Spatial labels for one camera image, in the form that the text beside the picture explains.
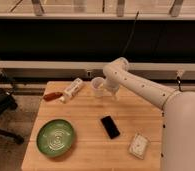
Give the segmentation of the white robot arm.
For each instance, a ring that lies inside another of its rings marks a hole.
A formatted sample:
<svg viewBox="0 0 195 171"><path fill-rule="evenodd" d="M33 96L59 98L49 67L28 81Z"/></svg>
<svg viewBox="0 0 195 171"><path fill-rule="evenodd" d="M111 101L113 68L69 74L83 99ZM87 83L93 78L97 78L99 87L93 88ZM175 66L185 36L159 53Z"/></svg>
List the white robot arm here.
<svg viewBox="0 0 195 171"><path fill-rule="evenodd" d="M103 67L106 89L122 85L163 112L160 171L195 171L195 92L175 90L128 72L120 57Z"/></svg>

